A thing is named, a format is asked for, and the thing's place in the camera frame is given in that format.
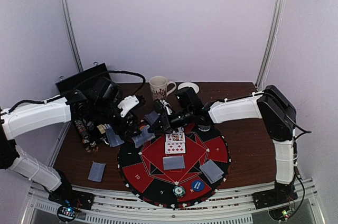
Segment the round casino table mat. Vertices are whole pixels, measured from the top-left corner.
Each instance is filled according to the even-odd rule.
[[[184,132],[186,152],[176,154],[184,156],[185,168],[180,170],[163,169],[163,157],[173,156],[165,154],[165,135],[156,135],[139,148],[131,142],[121,146],[118,155],[120,175],[134,195],[156,206],[184,208],[205,201],[225,181],[231,159],[221,133],[213,126],[208,132],[202,132],[194,124],[186,126]],[[222,178],[213,184],[200,170],[208,160],[224,171]],[[193,190],[196,180],[202,181],[203,190]],[[173,193],[177,185],[185,190],[181,198]]]

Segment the wooden table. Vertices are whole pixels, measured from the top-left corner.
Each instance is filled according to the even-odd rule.
[[[252,83],[198,83],[199,97],[203,103],[216,99],[245,96],[255,91]],[[138,84],[121,84],[124,96],[130,95]],[[149,85],[139,95],[143,95],[147,104],[137,110],[139,118],[153,110]],[[174,95],[168,97],[174,109],[179,106]],[[246,185],[268,183],[275,180],[275,149],[261,119],[244,119],[216,125],[229,144],[232,163],[227,181],[222,188],[234,188]],[[96,153],[87,153],[82,146],[80,136],[71,126],[60,149],[54,167],[65,173],[73,185],[95,189],[128,191],[117,169],[119,147],[111,148],[105,144],[99,146]],[[106,163],[102,182],[88,180],[92,162]]]

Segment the white card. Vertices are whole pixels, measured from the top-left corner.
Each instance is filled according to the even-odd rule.
[[[184,133],[172,133],[165,135],[166,142],[185,142]]]
[[[184,142],[166,142],[165,143],[166,154],[185,154]]]

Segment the robotic arm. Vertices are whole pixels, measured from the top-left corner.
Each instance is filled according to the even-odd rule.
[[[203,105],[192,88],[182,88],[176,93],[183,108],[168,113],[161,102],[156,103],[159,119],[150,127],[153,132],[171,133],[173,128],[196,123],[201,131],[209,130],[213,124],[230,120],[260,118],[273,140],[276,151],[277,173],[275,189],[253,195],[256,208],[264,208],[288,202],[289,196],[297,198],[294,192],[294,166],[297,159],[295,142],[296,109],[275,87],[254,92],[250,96],[218,100]]]
[[[39,162],[15,143],[21,134],[47,125],[88,119],[112,124],[121,139],[140,134],[135,108],[144,103],[142,96],[121,99],[119,86],[109,79],[100,78],[86,94],[74,90],[65,97],[56,96],[44,104],[28,104],[14,110],[4,109],[0,114],[0,169],[13,170],[44,186],[50,199],[65,207],[90,209],[93,195],[74,191],[61,171]]]

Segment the white mug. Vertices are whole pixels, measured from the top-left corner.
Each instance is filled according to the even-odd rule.
[[[172,80],[168,81],[164,76],[154,76],[149,80],[150,90],[153,100],[165,100],[166,97],[176,89],[176,83]],[[174,87],[167,91],[168,85],[173,84]]]

